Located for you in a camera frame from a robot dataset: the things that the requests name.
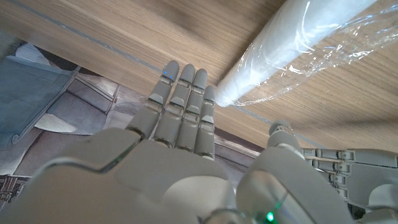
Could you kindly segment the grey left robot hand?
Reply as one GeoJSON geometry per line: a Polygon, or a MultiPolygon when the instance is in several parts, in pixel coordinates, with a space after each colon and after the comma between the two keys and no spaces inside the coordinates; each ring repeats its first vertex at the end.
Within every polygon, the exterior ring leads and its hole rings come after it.
{"type": "Polygon", "coordinates": [[[352,148],[301,153],[336,189],[356,223],[397,223],[397,153],[352,148]]]}

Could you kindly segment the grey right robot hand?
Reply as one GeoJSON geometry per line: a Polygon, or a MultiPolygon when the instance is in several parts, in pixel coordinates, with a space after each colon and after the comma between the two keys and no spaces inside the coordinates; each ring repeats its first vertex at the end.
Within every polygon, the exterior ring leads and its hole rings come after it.
{"type": "Polygon", "coordinates": [[[51,159],[2,223],[352,223],[336,190],[304,159],[285,122],[237,187],[215,161],[207,72],[169,62],[125,129],[51,159]]]}

